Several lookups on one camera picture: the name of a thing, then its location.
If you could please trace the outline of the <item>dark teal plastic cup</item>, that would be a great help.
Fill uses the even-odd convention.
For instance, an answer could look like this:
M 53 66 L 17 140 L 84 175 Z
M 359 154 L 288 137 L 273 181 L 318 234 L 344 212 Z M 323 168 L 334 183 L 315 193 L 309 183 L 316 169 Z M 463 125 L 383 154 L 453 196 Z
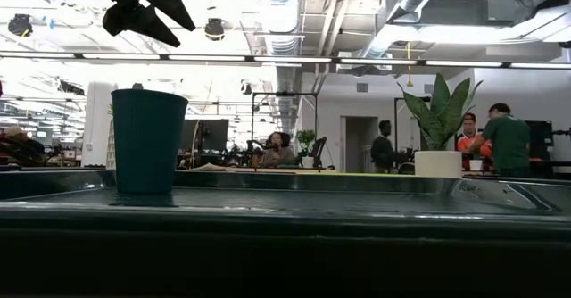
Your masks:
M 117 191 L 168 194 L 173 187 L 188 101 L 146 89 L 112 92 Z

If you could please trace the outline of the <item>dark green plastic tray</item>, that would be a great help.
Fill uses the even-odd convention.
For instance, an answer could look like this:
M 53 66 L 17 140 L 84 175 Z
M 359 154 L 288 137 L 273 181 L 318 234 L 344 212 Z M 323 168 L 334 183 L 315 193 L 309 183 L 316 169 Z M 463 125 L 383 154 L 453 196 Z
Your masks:
M 0 227 L 571 244 L 571 182 L 191 171 L 123 194 L 111 170 L 12 171 Z

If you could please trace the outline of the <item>black ceiling lamp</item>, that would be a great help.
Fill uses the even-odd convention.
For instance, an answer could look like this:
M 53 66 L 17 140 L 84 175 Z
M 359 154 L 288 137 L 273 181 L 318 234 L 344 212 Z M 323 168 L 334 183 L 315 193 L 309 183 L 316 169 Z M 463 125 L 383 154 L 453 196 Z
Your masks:
M 15 14 L 8 23 L 8 30 L 18 37 L 29 37 L 33 33 L 28 14 Z
M 220 18 L 211 18 L 208 19 L 204 27 L 204 35 L 210 41 L 220 41 L 223 40 L 225 37 L 225 30 L 222 25 L 222 19 Z

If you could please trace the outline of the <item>black computer monitor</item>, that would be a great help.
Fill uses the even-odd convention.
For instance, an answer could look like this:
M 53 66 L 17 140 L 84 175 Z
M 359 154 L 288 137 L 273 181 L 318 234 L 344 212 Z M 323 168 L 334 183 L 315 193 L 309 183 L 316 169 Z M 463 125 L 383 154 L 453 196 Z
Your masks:
M 184 120 L 180 136 L 180 150 L 196 151 L 202 146 L 203 123 L 200 120 Z
M 228 120 L 204 120 L 202 131 L 203 150 L 225 150 L 228 140 L 228 126 Z

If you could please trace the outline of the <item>long ceiling light strip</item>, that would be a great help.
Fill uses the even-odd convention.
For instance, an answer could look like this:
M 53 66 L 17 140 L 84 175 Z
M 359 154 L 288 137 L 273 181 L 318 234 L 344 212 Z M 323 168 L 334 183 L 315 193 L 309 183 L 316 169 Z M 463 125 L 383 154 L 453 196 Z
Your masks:
M 117 61 L 117 62 L 241 62 L 274 64 L 335 64 L 358 66 L 455 67 L 522 70 L 571 70 L 571 62 L 481 62 L 412 59 L 365 59 L 352 57 L 299 57 L 221 54 L 124 54 L 0 51 L 0 59 L 24 58 L 47 60 Z

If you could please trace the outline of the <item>succulent in patterned white pot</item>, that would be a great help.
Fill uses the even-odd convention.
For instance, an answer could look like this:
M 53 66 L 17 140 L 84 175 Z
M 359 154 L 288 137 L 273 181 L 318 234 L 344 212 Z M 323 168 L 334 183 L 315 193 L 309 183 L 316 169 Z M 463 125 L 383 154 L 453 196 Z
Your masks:
M 110 121 L 109 135 L 107 142 L 106 168 L 108 170 L 114 170 L 116 168 L 115 137 L 114 137 L 114 122 L 113 122 L 113 107 L 111 103 L 108 106 L 108 114 L 111 116 L 111 121 Z

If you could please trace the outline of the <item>person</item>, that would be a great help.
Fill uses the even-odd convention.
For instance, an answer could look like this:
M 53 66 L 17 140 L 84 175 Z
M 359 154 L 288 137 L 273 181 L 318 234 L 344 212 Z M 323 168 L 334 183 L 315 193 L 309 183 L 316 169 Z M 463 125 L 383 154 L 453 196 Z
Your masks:
M 282 165 L 295 165 L 295 155 L 290 148 L 291 137 L 285 132 L 273 132 L 269 135 L 266 149 L 261 158 L 263 168 L 277 168 Z
M 530 128 L 525 121 L 513 116 L 505 103 L 495 103 L 488 111 L 484 131 L 463 153 L 472 154 L 483 144 L 492 144 L 494 172 L 503 177 L 524 178 L 530 172 Z
M 456 136 L 456 150 L 463 152 L 468 149 L 480 135 L 481 131 L 476 126 L 475 114 L 467 112 L 462 123 L 462 132 Z M 486 168 L 492 165 L 492 144 L 490 140 L 482 144 L 477 152 L 462 156 L 463 170 L 470 171 L 470 161 L 478 159 L 483 161 Z
M 379 136 L 373 141 L 370 156 L 374 163 L 376 173 L 387 173 L 393 170 L 396 153 L 389 136 L 392 133 L 392 125 L 389 120 L 381 120 L 378 123 Z

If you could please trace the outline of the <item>small plant in white pot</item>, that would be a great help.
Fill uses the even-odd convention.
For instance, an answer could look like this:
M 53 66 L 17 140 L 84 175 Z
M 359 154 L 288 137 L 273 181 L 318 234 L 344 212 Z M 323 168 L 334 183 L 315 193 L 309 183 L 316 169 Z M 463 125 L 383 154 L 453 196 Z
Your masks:
M 301 166 L 305 169 L 313 168 L 313 155 L 312 147 L 316 140 L 316 133 L 312 129 L 299 130 L 296 133 L 296 139 L 300 146 L 299 157 L 301 160 Z

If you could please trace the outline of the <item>snake plant in white pot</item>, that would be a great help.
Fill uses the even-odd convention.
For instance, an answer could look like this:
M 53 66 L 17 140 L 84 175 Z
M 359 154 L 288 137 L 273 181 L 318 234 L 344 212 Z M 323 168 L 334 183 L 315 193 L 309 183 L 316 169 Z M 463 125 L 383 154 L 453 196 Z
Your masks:
M 476 90 L 482 84 L 472 84 L 465 78 L 452 91 L 445 78 L 437 73 L 430 101 L 402 91 L 404 103 L 417 121 L 427 149 L 414 153 L 415 175 L 425 178 L 461 178 L 462 155 L 448 150 L 447 145 L 459 132 L 465 115 L 474 108 Z

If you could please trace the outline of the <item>black metal gantry frame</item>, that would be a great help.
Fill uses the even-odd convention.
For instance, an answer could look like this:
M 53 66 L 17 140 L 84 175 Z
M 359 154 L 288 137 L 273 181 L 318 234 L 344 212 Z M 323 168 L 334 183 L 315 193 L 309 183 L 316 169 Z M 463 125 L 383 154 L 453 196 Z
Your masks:
M 251 106 L 251 110 L 252 110 L 252 114 L 255 113 L 255 107 L 258 105 L 255 102 L 255 97 L 257 95 L 264 95 L 264 96 L 276 96 L 276 97 L 285 97 L 285 98 L 293 98 L 293 97 L 305 97 L 305 96 L 311 96 L 314 98 L 314 100 L 317 100 L 318 95 L 315 93 L 295 93 L 295 92 L 288 92 L 288 91 L 281 91 L 281 92 L 275 92 L 275 93 L 266 93 L 266 92 L 254 92 L 252 94 L 252 106 Z M 264 151 L 266 149 L 266 143 L 265 144 L 261 144 L 261 148 L 262 148 L 262 153 L 261 153 L 261 158 L 262 155 L 264 154 Z M 282 165 L 282 166 L 278 166 L 277 168 L 263 168 L 260 166 L 259 162 L 258 164 L 254 163 L 254 159 L 250 159 L 250 166 L 258 169 L 258 168 L 263 168 L 263 169 L 279 169 L 279 168 L 285 168 L 285 169 L 298 169 L 299 168 L 299 164 L 301 162 L 301 160 L 298 157 L 295 157 L 295 161 L 296 164 L 295 165 Z

